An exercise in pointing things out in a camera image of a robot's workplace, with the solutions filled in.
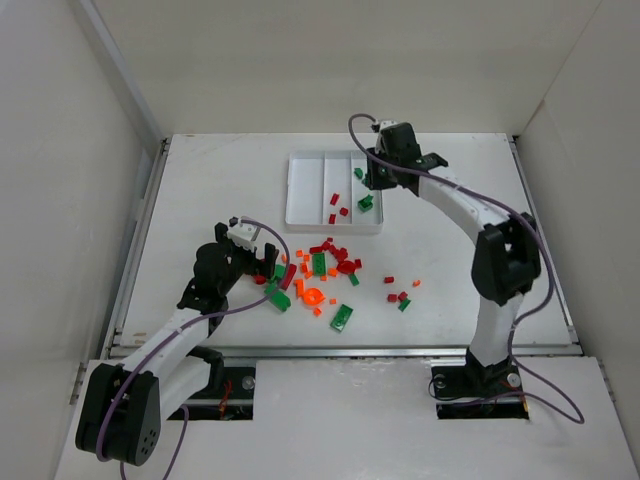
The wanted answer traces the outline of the small green slope lego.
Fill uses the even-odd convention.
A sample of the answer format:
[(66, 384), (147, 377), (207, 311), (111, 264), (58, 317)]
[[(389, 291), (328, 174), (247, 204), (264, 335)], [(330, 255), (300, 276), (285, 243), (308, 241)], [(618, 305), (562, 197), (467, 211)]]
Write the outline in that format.
[(406, 308), (410, 305), (411, 300), (409, 298), (405, 298), (404, 300), (402, 300), (398, 306), (398, 309), (402, 312), (404, 312), (406, 310)]

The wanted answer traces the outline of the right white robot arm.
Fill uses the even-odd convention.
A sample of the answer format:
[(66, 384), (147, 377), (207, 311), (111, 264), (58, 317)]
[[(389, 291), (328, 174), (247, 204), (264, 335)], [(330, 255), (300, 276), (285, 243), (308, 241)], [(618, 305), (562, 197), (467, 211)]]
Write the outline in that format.
[(516, 370), (508, 352), (509, 332), (541, 273), (534, 217), (465, 192), (444, 158), (422, 152), (409, 123), (376, 121), (372, 129), (377, 141), (366, 151), (367, 186), (409, 189), (452, 220), (475, 247), (471, 279), (480, 296), (476, 330), (464, 365), (434, 369), (437, 395), (489, 396)]

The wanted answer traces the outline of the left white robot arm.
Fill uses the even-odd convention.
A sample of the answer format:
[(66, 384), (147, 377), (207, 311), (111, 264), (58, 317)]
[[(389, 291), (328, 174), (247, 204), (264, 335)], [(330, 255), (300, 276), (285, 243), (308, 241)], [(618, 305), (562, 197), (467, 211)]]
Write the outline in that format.
[(225, 317), (238, 313), (228, 294), (244, 276), (275, 275), (289, 248), (280, 235), (258, 248), (274, 229), (246, 217), (214, 227), (214, 241), (199, 247), (193, 274), (170, 319), (131, 355), (91, 372), (75, 434), (78, 450), (99, 461), (143, 465), (154, 452), (164, 420), (193, 394), (219, 382), (224, 361), (203, 343)]

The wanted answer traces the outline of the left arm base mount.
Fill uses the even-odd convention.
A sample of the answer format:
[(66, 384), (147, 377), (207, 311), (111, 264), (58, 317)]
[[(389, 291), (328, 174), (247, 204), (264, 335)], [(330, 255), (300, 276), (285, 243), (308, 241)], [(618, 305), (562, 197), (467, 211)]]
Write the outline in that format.
[(213, 384), (186, 402), (190, 421), (249, 421), (256, 389), (254, 365), (226, 366)]

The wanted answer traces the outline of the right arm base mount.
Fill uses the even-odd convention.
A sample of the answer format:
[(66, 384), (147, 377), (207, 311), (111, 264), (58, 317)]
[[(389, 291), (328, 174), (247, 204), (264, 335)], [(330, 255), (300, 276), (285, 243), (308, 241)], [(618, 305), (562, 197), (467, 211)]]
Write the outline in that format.
[(429, 393), (439, 420), (528, 420), (529, 412), (517, 367), (489, 379), (467, 365), (431, 368)]

